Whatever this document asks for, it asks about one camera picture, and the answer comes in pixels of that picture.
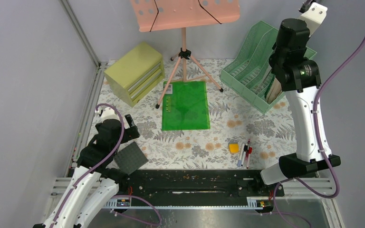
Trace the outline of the green transparent folder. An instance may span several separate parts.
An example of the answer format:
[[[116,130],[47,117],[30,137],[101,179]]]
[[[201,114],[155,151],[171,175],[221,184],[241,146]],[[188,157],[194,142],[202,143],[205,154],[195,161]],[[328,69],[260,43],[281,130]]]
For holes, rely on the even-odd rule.
[[[179,81],[169,84],[163,97],[161,129],[210,129],[207,88],[204,81]]]

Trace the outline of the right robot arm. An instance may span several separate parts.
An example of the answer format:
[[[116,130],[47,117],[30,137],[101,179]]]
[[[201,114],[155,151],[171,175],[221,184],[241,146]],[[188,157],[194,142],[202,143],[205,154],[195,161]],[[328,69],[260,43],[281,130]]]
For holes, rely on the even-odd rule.
[[[272,190],[272,184],[341,164],[340,157],[333,155],[328,145],[318,108],[320,71],[317,63],[306,57],[307,42],[326,18],[327,7],[307,0],[299,11],[299,18],[281,22],[269,58],[271,72],[292,108],[297,149],[261,171],[261,178],[253,183],[254,191],[261,196]]]

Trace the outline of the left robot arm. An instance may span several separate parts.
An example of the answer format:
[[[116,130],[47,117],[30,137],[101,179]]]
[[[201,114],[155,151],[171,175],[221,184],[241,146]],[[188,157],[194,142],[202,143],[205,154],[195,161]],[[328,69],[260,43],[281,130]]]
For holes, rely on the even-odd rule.
[[[98,133],[80,152],[69,185],[56,207],[36,228],[86,228],[107,201],[128,191],[126,173],[107,166],[121,144],[140,136],[131,115],[98,104]]]

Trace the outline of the dark grey studded plate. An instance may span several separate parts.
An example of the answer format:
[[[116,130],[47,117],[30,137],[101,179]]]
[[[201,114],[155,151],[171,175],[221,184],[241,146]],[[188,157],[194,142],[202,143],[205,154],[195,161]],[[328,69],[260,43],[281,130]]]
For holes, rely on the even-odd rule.
[[[114,162],[120,171],[130,175],[148,163],[148,159],[138,144],[132,142],[114,156]]]

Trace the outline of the yellow-green drawer cabinet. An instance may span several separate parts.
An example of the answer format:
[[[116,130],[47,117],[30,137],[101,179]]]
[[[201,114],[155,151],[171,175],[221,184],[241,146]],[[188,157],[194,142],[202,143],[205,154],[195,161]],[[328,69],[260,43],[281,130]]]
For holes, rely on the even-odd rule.
[[[105,71],[115,96],[134,107],[165,77],[163,56],[141,42]]]

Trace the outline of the yellow eraser block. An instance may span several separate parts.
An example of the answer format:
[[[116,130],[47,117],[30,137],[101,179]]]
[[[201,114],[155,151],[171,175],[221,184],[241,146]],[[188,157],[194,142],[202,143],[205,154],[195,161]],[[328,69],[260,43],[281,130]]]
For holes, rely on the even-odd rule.
[[[229,143],[228,149],[231,154],[236,154],[240,151],[240,146],[237,142]]]

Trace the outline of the floral tablecloth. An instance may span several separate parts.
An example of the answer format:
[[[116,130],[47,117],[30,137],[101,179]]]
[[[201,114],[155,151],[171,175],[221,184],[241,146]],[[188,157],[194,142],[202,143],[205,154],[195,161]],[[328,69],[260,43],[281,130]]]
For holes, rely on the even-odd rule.
[[[238,156],[229,151],[232,142],[250,142],[250,168],[264,169],[279,157],[296,151],[291,108],[282,98],[266,114],[260,113],[232,89],[219,92],[212,81],[207,87],[210,116],[208,130],[162,131],[162,111],[155,104],[162,92],[157,85],[134,107],[116,97],[107,80],[100,84],[99,103],[130,114],[138,126],[136,143],[147,157],[144,169],[235,169]]]

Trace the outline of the blue white marker pen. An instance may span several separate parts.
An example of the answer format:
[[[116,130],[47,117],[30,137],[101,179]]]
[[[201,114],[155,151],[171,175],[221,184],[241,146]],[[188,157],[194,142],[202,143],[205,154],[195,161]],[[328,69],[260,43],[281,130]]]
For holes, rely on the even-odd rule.
[[[242,158],[242,152],[243,152],[243,147],[244,147],[245,143],[241,144],[241,148],[240,148],[240,152],[238,153],[238,163],[237,163],[237,167],[241,166],[241,158]]]

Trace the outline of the black pen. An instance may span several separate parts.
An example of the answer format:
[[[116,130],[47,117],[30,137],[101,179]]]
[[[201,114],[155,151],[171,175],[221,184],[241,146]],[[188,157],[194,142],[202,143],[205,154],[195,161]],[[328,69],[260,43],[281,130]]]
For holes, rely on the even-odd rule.
[[[247,158],[249,152],[249,147],[248,144],[245,144],[243,147],[243,152],[242,152],[242,158],[241,158],[241,166],[244,166],[245,160]]]

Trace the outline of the pink music stand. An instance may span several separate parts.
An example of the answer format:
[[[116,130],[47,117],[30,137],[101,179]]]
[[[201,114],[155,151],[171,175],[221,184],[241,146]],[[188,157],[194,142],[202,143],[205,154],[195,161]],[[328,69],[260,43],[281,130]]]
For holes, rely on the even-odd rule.
[[[186,30],[188,27],[207,26],[235,22],[240,18],[240,4],[237,0],[132,0],[131,5],[136,15],[140,32],[180,29],[182,47],[171,60],[176,59],[166,87],[173,81],[179,65],[182,65],[182,81],[187,79],[187,61],[193,61],[211,80],[220,92],[223,88],[204,69],[187,49]]]

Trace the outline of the red marker pen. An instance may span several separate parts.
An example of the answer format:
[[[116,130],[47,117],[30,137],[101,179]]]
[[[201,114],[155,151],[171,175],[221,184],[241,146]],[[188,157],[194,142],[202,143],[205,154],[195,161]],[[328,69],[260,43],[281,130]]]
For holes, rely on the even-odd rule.
[[[252,153],[252,146],[250,139],[248,140],[248,152],[247,152],[247,162],[246,162],[246,169],[250,168],[250,156]]]

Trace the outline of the green file organizer rack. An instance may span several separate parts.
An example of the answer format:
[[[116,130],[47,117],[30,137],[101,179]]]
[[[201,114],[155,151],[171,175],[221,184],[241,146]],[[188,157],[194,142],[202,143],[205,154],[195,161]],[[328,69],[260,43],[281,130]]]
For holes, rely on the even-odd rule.
[[[259,21],[254,24],[232,63],[220,79],[262,114],[266,114],[287,91],[304,92],[321,85],[316,52],[306,44],[311,30],[301,19],[284,19],[279,28]],[[282,93],[271,104],[265,93],[276,78]]]

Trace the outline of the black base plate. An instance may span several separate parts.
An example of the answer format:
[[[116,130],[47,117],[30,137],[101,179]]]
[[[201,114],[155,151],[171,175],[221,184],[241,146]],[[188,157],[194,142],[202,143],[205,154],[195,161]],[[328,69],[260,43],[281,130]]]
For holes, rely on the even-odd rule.
[[[156,205],[238,205],[247,197],[269,199],[283,197],[288,192],[276,185],[262,183],[259,170],[136,170],[130,175],[112,168],[101,175],[115,178],[119,194],[132,190]]]

